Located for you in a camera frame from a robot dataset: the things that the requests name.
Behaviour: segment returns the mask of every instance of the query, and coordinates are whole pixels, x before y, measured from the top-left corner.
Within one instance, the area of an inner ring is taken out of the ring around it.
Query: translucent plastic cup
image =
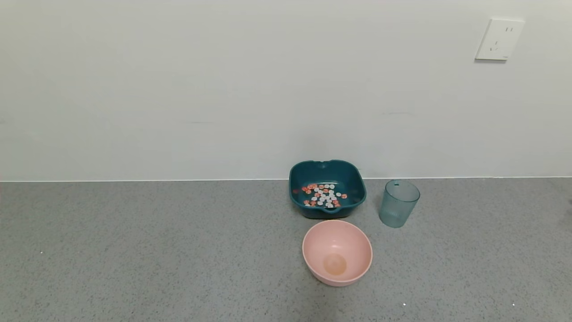
[[[379,219],[389,227],[402,227],[417,204],[419,197],[421,197],[421,193],[412,183],[404,180],[389,181],[383,193]]]

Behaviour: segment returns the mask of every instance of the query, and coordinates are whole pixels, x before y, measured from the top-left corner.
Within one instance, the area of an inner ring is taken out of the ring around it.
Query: gray countertop
[[[4,183],[0,321],[570,321],[572,179],[423,179],[403,228],[333,288],[286,181]]]

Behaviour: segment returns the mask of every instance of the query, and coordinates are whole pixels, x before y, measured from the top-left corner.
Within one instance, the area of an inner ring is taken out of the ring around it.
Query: bowl rim
[[[359,274],[357,277],[354,277],[350,280],[333,280],[329,277],[323,276],[322,274],[318,273],[308,262],[308,259],[306,258],[306,252],[304,250],[304,245],[306,244],[306,238],[308,237],[308,234],[310,233],[310,231],[312,231],[312,229],[314,229],[315,227],[317,227],[318,225],[322,225],[324,223],[327,222],[331,222],[331,221],[336,221],[336,222],[341,222],[343,223],[342,225],[349,225],[354,227],[355,229],[357,229],[367,240],[367,244],[370,246],[370,262],[367,264],[366,269],[363,271],[363,273]],[[359,278],[361,278],[362,276],[364,276],[368,270],[370,270],[370,266],[371,263],[374,261],[374,249],[371,247],[371,241],[369,238],[367,238],[367,235],[361,230],[359,229],[359,227],[357,227],[356,225],[354,225],[353,223],[349,223],[347,221],[343,221],[343,220],[339,220],[339,219],[327,219],[324,220],[322,222],[319,222],[315,225],[313,225],[312,227],[310,227],[310,229],[308,229],[308,231],[306,232],[306,235],[304,235],[304,239],[302,240],[302,256],[304,257],[304,261],[306,262],[306,265],[308,266],[308,268],[310,268],[310,270],[312,271],[312,273],[318,275],[319,277],[327,280],[327,281],[332,281],[332,282],[336,282],[336,283],[348,283],[348,282],[355,282],[356,280],[358,280]]]

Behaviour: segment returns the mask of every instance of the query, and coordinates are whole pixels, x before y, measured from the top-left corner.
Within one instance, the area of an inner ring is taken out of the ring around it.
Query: white wall
[[[571,79],[567,0],[0,0],[0,179],[572,175]]]

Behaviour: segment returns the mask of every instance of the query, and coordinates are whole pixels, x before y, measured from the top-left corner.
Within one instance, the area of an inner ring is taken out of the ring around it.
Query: wall outlet
[[[491,19],[475,59],[509,59],[524,26],[524,21]]]

